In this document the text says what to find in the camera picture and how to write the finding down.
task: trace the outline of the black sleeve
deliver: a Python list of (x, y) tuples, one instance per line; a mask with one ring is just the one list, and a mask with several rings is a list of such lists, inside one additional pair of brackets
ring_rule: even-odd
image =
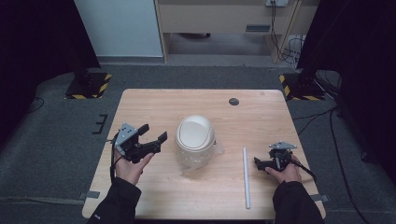
[(273, 202), (276, 224), (324, 223), (317, 205), (300, 182), (284, 181), (277, 187)]
[(134, 223), (134, 213), (141, 193), (135, 185), (116, 177), (88, 223)]

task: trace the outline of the white stick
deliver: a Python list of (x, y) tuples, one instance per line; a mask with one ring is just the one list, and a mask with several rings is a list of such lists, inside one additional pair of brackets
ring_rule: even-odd
[(248, 187), (248, 156), (247, 149), (244, 147), (244, 172), (245, 172), (245, 199), (247, 203), (247, 209), (250, 208), (250, 192)]

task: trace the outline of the dark curtain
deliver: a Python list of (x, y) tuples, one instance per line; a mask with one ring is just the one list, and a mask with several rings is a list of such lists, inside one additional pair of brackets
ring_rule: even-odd
[(90, 67), (100, 65), (73, 0), (0, 0), (0, 146), (39, 83)]
[(337, 103), (363, 148), (396, 183), (396, 1), (321, 0), (300, 68), (342, 77)]

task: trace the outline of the hand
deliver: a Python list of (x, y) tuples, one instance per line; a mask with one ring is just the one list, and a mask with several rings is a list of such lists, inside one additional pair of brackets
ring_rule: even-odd
[(118, 150), (114, 150), (114, 161), (117, 161), (116, 163), (116, 176), (128, 181), (129, 183), (136, 185), (137, 181), (139, 180), (139, 177), (143, 173), (143, 168), (149, 163), (151, 158), (154, 156), (154, 153), (149, 153), (145, 158), (143, 158), (140, 162), (138, 163), (132, 163), (130, 161), (125, 160), (124, 158), (121, 158), (121, 154), (119, 153)]
[[(298, 161), (297, 157), (295, 157), (294, 155), (291, 155), (291, 159), (294, 161)], [(291, 162), (282, 172), (278, 172), (271, 167), (265, 167), (265, 171), (268, 174), (273, 175), (277, 179), (277, 181), (279, 181), (279, 184), (281, 184), (283, 181), (285, 182), (298, 181), (300, 183), (302, 182), (300, 175), (300, 167), (298, 167), (297, 165)]]

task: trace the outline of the white panel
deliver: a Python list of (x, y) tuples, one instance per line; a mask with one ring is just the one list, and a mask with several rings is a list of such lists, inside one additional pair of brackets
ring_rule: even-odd
[(154, 1), (75, 0), (97, 56), (162, 57)]

